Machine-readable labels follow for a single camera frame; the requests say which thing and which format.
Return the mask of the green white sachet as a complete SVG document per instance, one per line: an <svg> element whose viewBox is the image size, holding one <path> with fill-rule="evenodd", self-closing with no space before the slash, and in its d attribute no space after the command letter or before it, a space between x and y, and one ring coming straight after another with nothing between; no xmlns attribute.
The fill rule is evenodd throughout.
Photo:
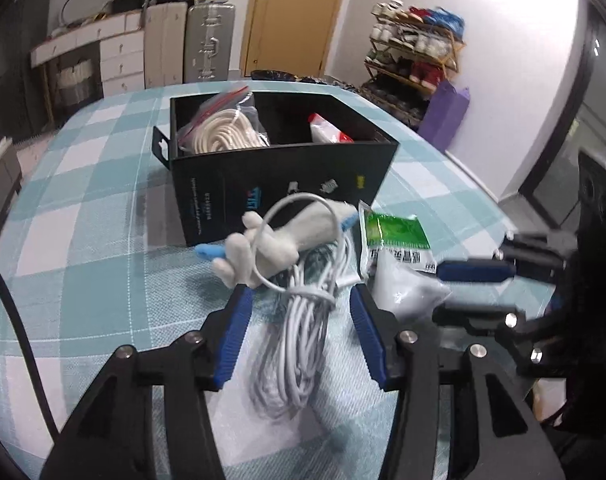
<svg viewBox="0 0 606 480"><path fill-rule="evenodd" d="M379 252L388 249L400 263L411 270L434 274L437 263L425 230L413 214L409 218L380 214L364 202L358 204L361 258L359 271L367 281L376 271Z"/></svg>

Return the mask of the red white packet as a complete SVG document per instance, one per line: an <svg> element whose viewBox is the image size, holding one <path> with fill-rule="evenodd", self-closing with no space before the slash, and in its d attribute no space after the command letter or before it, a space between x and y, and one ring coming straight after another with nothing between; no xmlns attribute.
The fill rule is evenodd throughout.
<svg viewBox="0 0 606 480"><path fill-rule="evenodd" d="M353 143L353 139L320 114L309 116L312 140L317 144Z"/></svg>

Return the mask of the black cardboard box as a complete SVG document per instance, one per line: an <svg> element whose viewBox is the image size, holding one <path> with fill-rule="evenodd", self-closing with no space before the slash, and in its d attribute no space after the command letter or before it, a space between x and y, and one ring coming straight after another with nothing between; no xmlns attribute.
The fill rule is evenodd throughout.
<svg viewBox="0 0 606 480"><path fill-rule="evenodd" d="M259 91L255 106L266 148L214 154L184 154L178 130L205 102L180 96L169 102L169 132L153 129L151 151L172 174L187 245L212 243L242 229L247 211L266 214L286 195L310 192L357 205L375 199L399 144L350 104L352 93L333 96ZM353 143L317 144L309 116L320 114Z"/></svg>

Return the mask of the white printed sachet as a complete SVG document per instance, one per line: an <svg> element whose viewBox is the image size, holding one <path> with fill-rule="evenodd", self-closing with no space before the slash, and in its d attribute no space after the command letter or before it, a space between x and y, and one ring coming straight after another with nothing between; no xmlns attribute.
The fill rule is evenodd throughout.
<svg viewBox="0 0 606 480"><path fill-rule="evenodd" d="M430 316L452 291L437 278L414 271L383 249L378 255L371 295L379 309L391 312L399 322L413 322Z"/></svg>

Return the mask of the white blue plush toy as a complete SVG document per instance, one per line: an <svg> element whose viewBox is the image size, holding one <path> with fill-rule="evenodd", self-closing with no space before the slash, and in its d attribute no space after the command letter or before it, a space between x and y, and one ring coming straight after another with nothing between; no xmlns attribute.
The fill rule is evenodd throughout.
<svg viewBox="0 0 606 480"><path fill-rule="evenodd" d="M295 203L304 208L284 226L271 227L271 218ZM228 288L238 284L252 289L294 266L303 252L335 242L357 220L355 206L312 193L291 194L265 216L248 211L242 216L245 231L228 235L221 245L199 244L196 255L211 263Z"/></svg>

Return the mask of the purple bag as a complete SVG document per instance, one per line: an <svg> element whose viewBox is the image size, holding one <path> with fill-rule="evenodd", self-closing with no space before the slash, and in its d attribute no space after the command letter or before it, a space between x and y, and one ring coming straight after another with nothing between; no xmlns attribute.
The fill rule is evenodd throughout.
<svg viewBox="0 0 606 480"><path fill-rule="evenodd" d="M437 151L445 153L451 145L470 104L468 88L457 89L443 80L435 90L418 129L419 136Z"/></svg>

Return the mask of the teal plaid tablecloth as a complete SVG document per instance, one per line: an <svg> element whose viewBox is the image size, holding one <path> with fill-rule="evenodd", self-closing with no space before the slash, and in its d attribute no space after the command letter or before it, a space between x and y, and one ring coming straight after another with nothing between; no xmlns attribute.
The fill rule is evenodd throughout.
<svg viewBox="0 0 606 480"><path fill-rule="evenodd" d="M151 151L153 130L169 128L174 96L216 91L216 84L184 84L82 108L12 206L0 273L58 424L115 348L165 346L226 304L228 289L185 245L171 176ZM380 108L337 87L295 84L293 91L334 96L399 142L373 208L416 216L437 259L487 257L512 229L467 174ZM250 391L255 358L276 325L276 298L263 290L233 378L207 399L226 476L377 478L396 397L369 377L346 302L330 315L311 402L280 420L262 415Z"/></svg>

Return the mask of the wooden shoe rack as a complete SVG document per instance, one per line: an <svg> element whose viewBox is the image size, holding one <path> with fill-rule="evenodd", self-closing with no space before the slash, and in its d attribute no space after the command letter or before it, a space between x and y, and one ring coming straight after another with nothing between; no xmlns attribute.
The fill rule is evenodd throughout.
<svg viewBox="0 0 606 480"><path fill-rule="evenodd" d="M364 58L369 79L359 92L416 129L439 85L459 73L466 22L441 6L406 8L401 0L378 2L371 15L375 22Z"/></svg>

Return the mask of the black floor basket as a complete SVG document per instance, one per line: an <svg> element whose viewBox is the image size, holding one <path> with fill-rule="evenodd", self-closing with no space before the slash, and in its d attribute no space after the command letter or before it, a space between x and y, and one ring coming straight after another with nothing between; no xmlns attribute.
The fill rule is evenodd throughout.
<svg viewBox="0 0 606 480"><path fill-rule="evenodd" d="M297 82L297 76L283 70L253 70L250 74L252 80L261 81L288 81Z"/></svg>

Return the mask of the wooden door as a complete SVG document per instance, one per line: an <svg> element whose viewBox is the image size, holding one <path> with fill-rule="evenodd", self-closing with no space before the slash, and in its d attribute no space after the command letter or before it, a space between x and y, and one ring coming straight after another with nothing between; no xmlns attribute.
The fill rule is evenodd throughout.
<svg viewBox="0 0 606 480"><path fill-rule="evenodd" d="M319 76L328 58L342 0L249 0L240 70Z"/></svg>

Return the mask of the silver suitcase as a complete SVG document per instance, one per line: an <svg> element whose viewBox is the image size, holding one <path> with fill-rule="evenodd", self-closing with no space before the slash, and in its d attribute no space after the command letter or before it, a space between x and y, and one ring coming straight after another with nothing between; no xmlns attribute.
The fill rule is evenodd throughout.
<svg viewBox="0 0 606 480"><path fill-rule="evenodd" d="M230 3L199 3L188 9L184 81L228 79L236 8Z"/></svg>

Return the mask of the striped laundry basket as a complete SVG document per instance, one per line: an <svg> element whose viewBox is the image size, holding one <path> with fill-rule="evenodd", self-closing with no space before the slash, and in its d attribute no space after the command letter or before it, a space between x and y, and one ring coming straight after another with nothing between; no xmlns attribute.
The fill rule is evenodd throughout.
<svg viewBox="0 0 606 480"><path fill-rule="evenodd" d="M65 108L78 108L94 99L92 61L82 60L57 74L57 89Z"/></svg>

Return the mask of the beige suitcase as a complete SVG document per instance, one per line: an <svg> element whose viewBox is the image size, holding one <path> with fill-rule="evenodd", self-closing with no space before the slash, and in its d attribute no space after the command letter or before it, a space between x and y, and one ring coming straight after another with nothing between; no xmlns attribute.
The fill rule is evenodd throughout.
<svg viewBox="0 0 606 480"><path fill-rule="evenodd" d="M149 6L144 21L145 87L181 84L184 79L186 2Z"/></svg>

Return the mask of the white drawer desk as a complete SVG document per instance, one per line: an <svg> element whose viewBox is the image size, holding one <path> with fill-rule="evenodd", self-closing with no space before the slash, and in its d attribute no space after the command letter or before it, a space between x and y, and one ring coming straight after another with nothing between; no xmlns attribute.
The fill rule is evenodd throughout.
<svg viewBox="0 0 606 480"><path fill-rule="evenodd" d="M142 12L114 14L47 39L30 53L33 68L90 62L103 96L142 91L145 31Z"/></svg>

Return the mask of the oval white mirror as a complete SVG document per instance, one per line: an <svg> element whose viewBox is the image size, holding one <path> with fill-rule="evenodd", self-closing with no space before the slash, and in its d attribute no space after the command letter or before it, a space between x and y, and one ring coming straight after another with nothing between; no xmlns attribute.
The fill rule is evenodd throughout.
<svg viewBox="0 0 606 480"><path fill-rule="evenodd" d="M77 21L83 21L100 12L106 12L112 0L66 0L58 13L58 25L70 26Z"/></svg>

